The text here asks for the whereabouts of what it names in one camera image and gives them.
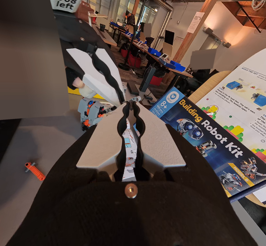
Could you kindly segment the blue plastic bin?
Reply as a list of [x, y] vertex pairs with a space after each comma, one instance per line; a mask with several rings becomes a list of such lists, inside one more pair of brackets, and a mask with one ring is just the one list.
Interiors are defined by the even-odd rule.
[[148, 53], [156, 57], [160, 57], [162, 55], [161, 52], [151, 47], [148, 48]]
[[181, 64], [175, 62], [175, 61], [170, 61], [170, 64], [172, 65], [172, 69], [184, 72], [186, 67], [182, 66]]

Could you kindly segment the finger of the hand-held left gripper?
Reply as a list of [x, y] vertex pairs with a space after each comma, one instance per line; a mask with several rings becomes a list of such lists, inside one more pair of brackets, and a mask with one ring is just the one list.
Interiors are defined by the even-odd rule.
[[95, 83], [97, 83], [94, 77], [96, 70], [92, 64], [92, 54], [95, 51], [93, 51], [91, 54], [81, 51], [79, 49], [67, 49], [66, 51], [68, 52], [72, 60], [75, 61], [75, 63], [79, 66], [79, 68], [84, 72], [84, 75], [82, 76], [81, 80], [90, 89], [90, 91], [88, 90], [82, 91], [83, 93], [81, 94], [84, 95], [92, 91], [98, 94], [97, 88], [94, 85]]
[[119, 70], [107, 51], [98, 48], [92, 54], [92, 64], [95, 72], [95, 87], [102, 97], [112, 104], [123, 104], [125, 92], [123, 89]]

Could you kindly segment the wooden support post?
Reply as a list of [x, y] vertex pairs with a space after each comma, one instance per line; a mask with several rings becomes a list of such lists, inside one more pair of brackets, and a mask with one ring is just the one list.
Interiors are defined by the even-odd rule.
[[196, 28], [195, 32], [187, 33], [183, 42], [181, 43], [178, 51], [176, 52], [173, 60], [175, 62], [180, 63], [183, 59], [185, 53], [187, 52], [188, 48], [190, 47], [191, 43], [193, 42], [194, 38], [198, 34], [199, 30], [201, 29], [202, 25], [204, 24], [206, 18], [208, 17], [209, 13], [211, 12], [212, 8], [214, 7], [217, 0], [205, 0], [203, 6], [201, 7], [200, 12], [204, 12], [204, 16], [201, 19], [201, 22], [199, 23], [198, 27]]

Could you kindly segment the grey desk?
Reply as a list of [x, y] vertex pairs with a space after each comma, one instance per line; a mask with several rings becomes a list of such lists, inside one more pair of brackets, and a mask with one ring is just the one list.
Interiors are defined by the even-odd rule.
[[58, 158], [84, 133], [80, 127], [80, 95], [69, 95], [63, 116], [24, 118], [1, 160], [0, 245], [6, 245], [24, 220], [42, 182], [25, 163], [35, 161], [45, 175]]

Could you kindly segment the red bag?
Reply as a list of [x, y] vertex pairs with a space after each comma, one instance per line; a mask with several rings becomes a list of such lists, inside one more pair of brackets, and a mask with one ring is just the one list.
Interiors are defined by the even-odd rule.
[[131, 53], [128, 56], [128, 64], [129, 66], [135, 67], [135, 68], [140, 68], [141, 65], [141, 58], [140, 57], [135, 57]]

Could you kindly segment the long wooden desk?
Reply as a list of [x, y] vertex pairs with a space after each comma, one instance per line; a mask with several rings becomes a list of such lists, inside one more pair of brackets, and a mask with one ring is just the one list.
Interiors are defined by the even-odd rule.
[[[113, 29], [113, 30], [118, 30], [120, 32], [121, 35], [124, 35], [126, 38], [129, 39], [129, 41], [131, 42], [132, 41], [132, 38], [128, 35], [126, 35], [124, 33], [124, 30], [120, 29], [120, 26], [116, 26], [116, 23], [113, 23], [113, 22], [110, 22], [110, 27]], [[170, 67], [167, 67], [166, 65], [164, 65], [164, 63], [162, 63], [160, 60], [159, 60], [159, 57], [157, 56], [154, 56], [152, 55], [151, 53], [148, 52], [148, 49], [143, 45], [143, 44], [140, 44], [139, 42], [137, 42], [136, 40], [133, 40], [133, 43], [132, 43], [135, 47], [137, 47], [141, 52], [145, 53], [146, 55], [150, 56], [155, 62], [157, 62], [158, 64], [160, 64], [161, 66], [164, 67], [165, 71], [168, 73], [170, 71], [172, 71], [174, 73], [174, 75], [176, 75], [174, 78], [178, 78], [178, 77], [181, 77], [181, 78], [193, 78], [193, 76], [191, 74], [189, 74], [188, 72], [186, 71], [179, 71], [179, 70], [176, 70], [176, 69], [172, 69]]]

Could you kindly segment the grey wall lamp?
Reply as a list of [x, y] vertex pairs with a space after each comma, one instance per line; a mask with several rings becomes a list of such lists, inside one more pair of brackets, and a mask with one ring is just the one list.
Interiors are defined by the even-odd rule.
[[219, 37], [217, 37], [214, 33], [213, 30], [211, 28], [207, 28], [204, 27], [202, 30], [205, 34], [207, 34], [211, 39], [213, 39], [216, 43], [218, 43], [218, 45], [222, 45], [226, 48], [229, 48], [231, 46], [231, 44], [227, 41], [224, 41], [222, 39], [220, 39]]

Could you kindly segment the white instruction booklet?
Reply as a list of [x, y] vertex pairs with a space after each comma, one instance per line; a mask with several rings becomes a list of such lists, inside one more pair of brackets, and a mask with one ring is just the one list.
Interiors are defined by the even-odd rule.
[[137, 142], [135, 140], [134, 134], [130, 129], [130, 123], [128, 119], [126, 119], [127, 128], [123, 133], [123, 138], [125, 141], [125, 149], [126, 149], [126, 163], [122, 181], [136, 181], [134, 168], [135, 168], [135, 160], [137, 157]]

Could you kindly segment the white paper notice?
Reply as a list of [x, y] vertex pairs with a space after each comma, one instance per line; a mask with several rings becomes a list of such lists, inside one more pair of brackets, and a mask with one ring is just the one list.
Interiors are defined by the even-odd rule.
[[187, 29], [187, 32], [188, 33], [194, 33], [196, 28], [198, 27], [199, 23], [201, 22], [201, 19], [203, 18], [204, 16], [204, 12], [196, 12], [188, 29]]

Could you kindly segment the dark grey tower case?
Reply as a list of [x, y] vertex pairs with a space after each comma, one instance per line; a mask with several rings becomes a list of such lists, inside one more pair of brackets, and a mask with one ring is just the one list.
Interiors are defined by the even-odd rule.
[[143, 75], [143, 80], [141, 82], [141, 85], [139, 87], [139, 91], [146, 92], [147, 88], [149, 87], [149, 84], [155, 74], [156, 68], [154, 66], [149, 66]]

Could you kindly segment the black flat box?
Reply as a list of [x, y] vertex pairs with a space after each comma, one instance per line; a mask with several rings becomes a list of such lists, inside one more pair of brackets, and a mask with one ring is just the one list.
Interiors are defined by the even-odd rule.
[[132, 95], [136, 95], [136, 96], [139, 95], [139, 91], [138, 91], [138, 89], [136, 88], [136, 86], [135, 86], [134, 83], [132, 83], [132, 82], [127, 82], [127, 88], [128, 88], [128, 90], [129, 90], [130, 94], [132, 94]]

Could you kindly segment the white printed task sheet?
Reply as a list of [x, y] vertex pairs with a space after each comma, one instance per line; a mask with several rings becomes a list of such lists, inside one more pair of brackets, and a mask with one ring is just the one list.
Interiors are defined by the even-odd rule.
[[266, 49], [239, 65], [196, 105], [266, 161]]

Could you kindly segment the black pole stand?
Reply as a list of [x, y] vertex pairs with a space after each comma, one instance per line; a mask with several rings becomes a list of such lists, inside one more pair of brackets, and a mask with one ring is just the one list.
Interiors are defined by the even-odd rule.
[[124, 63], [120, 62], [118, 64], [118, 67], [120, 69], [122, 69], [122, 70], [125, 70], [125, 71], [129, 71], [130, 70], [130, 66], [127, 65], [127, 61], [128, 61], [128, 58], [129, 58], [129, 54], [130, 54], [130, 50], [131, 50], [132, 44], [134, 42], [135, 33], [136, 33], [137, 29], [138, 29], [138, 24], [139, 24], [139, 22], [141, 20], [141, 15], [142, 15], [142, 12], [143, 12], [143, 8], [145, 6], [145, 1], [146, 0], [143, 0], [142, 7], [141, 7], [141, 10], [140, 10], [140, 13], [139, 13], [139, 16], [138, 16], [137, 24], [135, 25], [135, 29], [134, 29], [134, 32], [133, 32], [133, 35], [132, 35], [132, 39], [131, 39], [131, 42], [130, 42], [130, 45], [129, 45], [129, 48], [128, 48], [128, 52], [127, 52], [127, 56], [125, 58], [125, 61], [124, 61]]

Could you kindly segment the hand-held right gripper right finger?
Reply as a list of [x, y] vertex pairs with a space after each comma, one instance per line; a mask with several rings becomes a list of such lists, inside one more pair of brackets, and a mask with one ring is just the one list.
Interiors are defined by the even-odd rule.
[[139, 102], [133, 102], [139, 132], [134, 174], [136, 181], [148, 181], [156, 172], [185, 167], [168, 126]]

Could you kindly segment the orange toy gear rack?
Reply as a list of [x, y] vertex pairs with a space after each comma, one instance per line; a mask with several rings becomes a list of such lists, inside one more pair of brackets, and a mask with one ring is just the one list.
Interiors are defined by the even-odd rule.
[[45, 175], [35, 166], [36, 162], [25, 163], [25, 172], [31, 171], [40, 181], [45, 179]]

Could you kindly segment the grey and orange toy robot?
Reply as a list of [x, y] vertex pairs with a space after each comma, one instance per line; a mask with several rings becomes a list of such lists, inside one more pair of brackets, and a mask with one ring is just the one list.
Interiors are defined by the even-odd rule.
[[116, 110], [116, 108], [117, 107], [114, 105], [103, 104], [100, 101], [94, 101], [83, 97], [78, 105], [82, 130], [86, 131], [98, 124], [105, 114], [111, 113]]

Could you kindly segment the blue robot kit box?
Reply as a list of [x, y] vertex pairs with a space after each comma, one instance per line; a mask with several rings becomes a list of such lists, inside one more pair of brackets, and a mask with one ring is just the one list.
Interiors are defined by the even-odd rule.
[[173, 127], [202, 155], [228, 197], [265, 187], [265, 163], [175, 87], [149, 111]]

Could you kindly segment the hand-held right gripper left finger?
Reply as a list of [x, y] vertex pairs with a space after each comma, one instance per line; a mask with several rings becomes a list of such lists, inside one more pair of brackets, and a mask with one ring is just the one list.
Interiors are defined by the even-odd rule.
[[130, 102], [125, 102], [97, 124], [76, 167], [107, 172], [122, 181], [126, 149], [123, 133], [127, 128]]

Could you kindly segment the silver ventilation duct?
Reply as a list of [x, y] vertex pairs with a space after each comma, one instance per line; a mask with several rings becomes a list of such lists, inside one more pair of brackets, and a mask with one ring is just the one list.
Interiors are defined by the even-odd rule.
[[159, 44], [160, 37], [163, 35], [163, 32], [164, 32], [164, 30], [168, 24], [168, 21], [170, 20], [170, 18], [172, 16], [174, 9], [172, 6], [170, 6], [168, 3], [164, 2], [163, 0], [153, 0], [153, 1], [157, 2], [161, 7], [163, 7], [164, 9], [167, 10], [166, 17], [162, 23], [161, 29], [160, 29], [158, 36], [157, 36], [157, 39], [155, 40], [155, 43], [154, 43], [154, 48], [156, 48]]

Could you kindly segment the person's left hand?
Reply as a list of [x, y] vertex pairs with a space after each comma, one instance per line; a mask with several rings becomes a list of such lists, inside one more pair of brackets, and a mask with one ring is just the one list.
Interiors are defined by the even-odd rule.
[[73, 81], [72, 86], [74, 86], [75, 88], [83, 88], [85, 84], [79, 77], [77, 77]]

